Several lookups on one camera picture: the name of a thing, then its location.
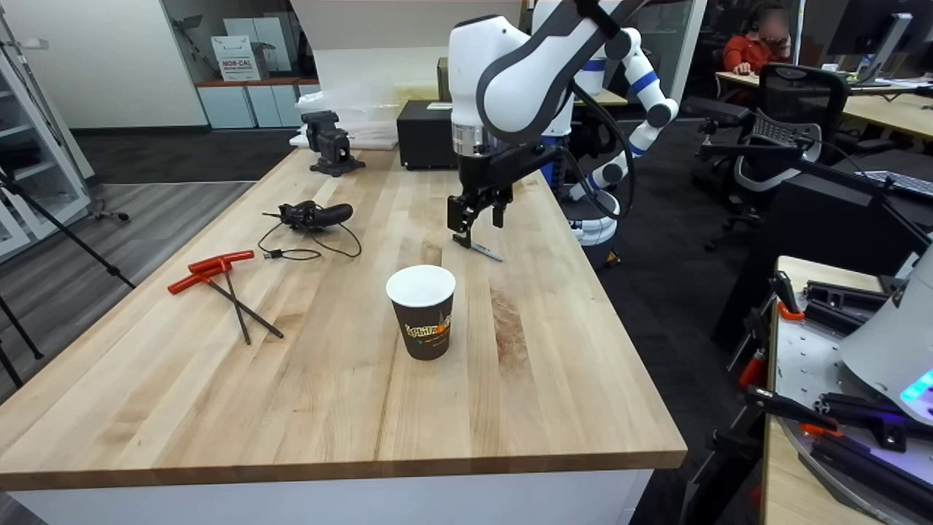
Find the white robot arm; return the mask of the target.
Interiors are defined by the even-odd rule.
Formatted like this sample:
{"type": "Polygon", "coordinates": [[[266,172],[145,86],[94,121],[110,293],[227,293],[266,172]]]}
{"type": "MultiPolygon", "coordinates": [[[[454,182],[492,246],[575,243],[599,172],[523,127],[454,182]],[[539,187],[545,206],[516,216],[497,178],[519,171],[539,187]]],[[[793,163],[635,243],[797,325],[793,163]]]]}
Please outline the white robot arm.
{"type": "Polygon", "coordinates": [[[504,16],[449,32],[453,152],[460,194],[447,227],[463,249],[484,207],[504,225],[513,185],[536,171],[599,220],[571,220],[580,246],[603,246],[622,220],[613,187],[678,117],[631,16],[644,0],[539,0],[523,32],[504,16]]]}

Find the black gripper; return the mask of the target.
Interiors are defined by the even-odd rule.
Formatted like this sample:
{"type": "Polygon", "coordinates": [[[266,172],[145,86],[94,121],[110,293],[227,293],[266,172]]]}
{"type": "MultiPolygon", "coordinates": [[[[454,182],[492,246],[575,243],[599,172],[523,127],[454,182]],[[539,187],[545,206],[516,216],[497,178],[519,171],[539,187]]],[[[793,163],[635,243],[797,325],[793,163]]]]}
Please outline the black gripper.
{"type": "Polygon", "coordinates": [[[542,146],[504,149],[489,159],[463,159],[457,168],[460,194],[447,200],[447,227],[453,239],[473,249],[473,223],[484,207],[492,210],[492,225],[504,225],[504,210],[513,203],[513,185],[545,163],[542,146]]]}

